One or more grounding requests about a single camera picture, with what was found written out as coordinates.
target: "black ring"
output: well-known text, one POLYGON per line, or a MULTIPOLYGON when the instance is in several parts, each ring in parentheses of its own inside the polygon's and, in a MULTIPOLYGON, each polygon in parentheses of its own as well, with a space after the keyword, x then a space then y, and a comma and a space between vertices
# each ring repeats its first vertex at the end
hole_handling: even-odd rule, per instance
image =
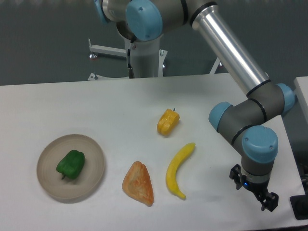
POLYGON ((263 105, 256 99, 249 99, 253 102, 255 102, 256 104, 258 104, 258 106, 260 107, 262 113, 263 113, 263 117, 264 117, 264 123, 268 120, 267 116, 266 116, 266 111, 265 108, 263 107, 263 105))
POLYGON ((212 6, 212 5, 217 5, 217 3, 214 2, 214 1, 210 1, 210 2, 208 2, 208 3, 206 3, 206 4, 204 4, 203 6, 199 7, 199 9, 196 10, 195 13, 193 13, 192 18, 191 18, 191 21, 190 21, 190 25, 191 25, 191 26, 193 25, 194 20, 196 19, 196 17, 198 16, 198 14, 201 13, 202 10, 204 10, 205 8, 207 8, 207 7, 209 7, 209 6, 212 6))
POLYGON ((252 88, 247 94, 246 97, 248 97, 252 92, 254 92, 255 90, 257 90, 259 87, 263 86, 264 84, 271 82, 270 79, 265 80, 264 82, 260 83, 258 86, 255 86, 254 88, 252 88))
POLYGON ((183 13, 184 13, 184 20, 183 20, 183 25, 184 25, 188 21, 188 7, 187 7, 186 0, 181 0, 181 3, 182 3, 183 13))
POLYGON ((247 125, 247 126, 243 127, 242 129, 240 129, 240 130, 235 134, 235 136, 233 137, 233 139, 232 139, 232 141, 231 141, 231 145, 232 145, 232 146, 234 145, 235 140, 239 137, 239 135, 240 135, 243 131, 245 131, 246 129, 251 128, 251 127, 253 127, 252 124, 251 124, 251 125, 247 125))

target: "white table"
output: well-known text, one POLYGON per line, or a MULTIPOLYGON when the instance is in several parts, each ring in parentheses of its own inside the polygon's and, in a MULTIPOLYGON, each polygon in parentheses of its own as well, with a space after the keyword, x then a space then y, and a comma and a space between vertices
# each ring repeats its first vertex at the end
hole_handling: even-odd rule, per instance
POLYGON ((0 87, 0 229, 7 230, 255 230, 300 226, 289 197, 304 194, 280 116, 266 123, 279 138, 269 191, 279 206, 261 211, 254 195, 229 179, 240 155, 211 127, 220 102, 246 100, 229 74, 68 82, 0 87), (156 124, 167 108, 180 123, 168 138, 156 124), (106 169, 91 197, 63 204, 41 188, 36 166, 43 149, 67 134, 83 134, 102 147, 106 169), (186 143, 196 150, 178 171, 186 201, 171 195, 165 174, 186 143), (124 194, 134 161, 146 164, 154 188, 147 207, 124 194))
POLYGON ((299 104, 308 123, 308 77, 297 77, 294 83, 299 104))

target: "metal stand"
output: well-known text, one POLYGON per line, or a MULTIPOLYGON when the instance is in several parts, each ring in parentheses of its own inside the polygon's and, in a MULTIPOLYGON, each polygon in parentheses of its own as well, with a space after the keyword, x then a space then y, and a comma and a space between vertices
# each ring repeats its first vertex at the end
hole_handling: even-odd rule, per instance
POLYGON ((210 74, 210 75, 215 74, 219 66, 222 67, 223 65, 222 65, 220 59, 217 58, 217 59, 215 60, 214 65, 213 65, 213 67, 212 67, 212 69, 211 69, 211 71, 210 71, 209 74, 210 74))
MULTIPOLYGON (((89 39, 89 50, 91 52, 89 56, 91 60, 97 59, 99 54, 113 55, 113 56, 125 57, 125 58, 127 56, 127 52, 125 49, 92 45, 90 39, 89 39)), ((162 49, 159 50, 158 77, 163 77, 163 68, 164 68, 163 65, 164 65, 164 61, 167 56, 167 53, 168 51, 166 50, 162 50, 162 49)), ((101 79, 118 79, 118 78, 102 77, 94 73, 92 73, 88 78, 88 80, 101 80, 101 79)))

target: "yellow bell pepper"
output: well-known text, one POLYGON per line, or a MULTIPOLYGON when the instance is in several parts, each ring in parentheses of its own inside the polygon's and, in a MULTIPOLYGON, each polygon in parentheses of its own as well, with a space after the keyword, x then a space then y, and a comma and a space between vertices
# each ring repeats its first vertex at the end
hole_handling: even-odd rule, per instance
POLYGON ((174 110, 172 111, 168 108, 158 121, 157 131, 164 136, 169 135, 173 128, 179 123, 180 116, 174 110))

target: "blue joint cap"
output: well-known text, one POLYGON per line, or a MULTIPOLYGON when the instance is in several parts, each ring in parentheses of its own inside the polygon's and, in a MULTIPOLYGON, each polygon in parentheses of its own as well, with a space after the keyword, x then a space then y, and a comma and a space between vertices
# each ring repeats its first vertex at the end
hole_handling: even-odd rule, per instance
POLYGON ((94 0, 94 5, 95 5, 96 12, 97 12, 98 17, 100 18, 101 22, 103 24, 107 24, 108 22, 107 22, 105 15, 103 13, 103 10, 102 10, 101 4, 100 4, 100 0, 94 0))
POLYGON ((277 156, 278 137, 270 128, 260 125, 253 126, 244 133, 242 146, 250 159, 261 164, 267 164, 277 156))
POLYGON ((215 128, 216 131, 218 130, 218 124, 220 122, 222 115, 230 106, 232 106, 232 104, 228 102, 221 102, 217 104, 215 107, 213 107, 212 111, 210 112, 208 120, 210 121, 211 125, 213 126, 213 128, 215 128))
POLYGON ((135 36, 143 41, 158 38, 163 31, 162 16, 149 0, 132 0, 126 8, 126 21, 135 36))
POLYGON ((284 96, 284 110, 282 113, 285 113, 289 111, 295 104, 295 96, 291 88, 289 88, 287 85, 283 83, 278 83, 277 86, 279 86, 283 92, 284 96))

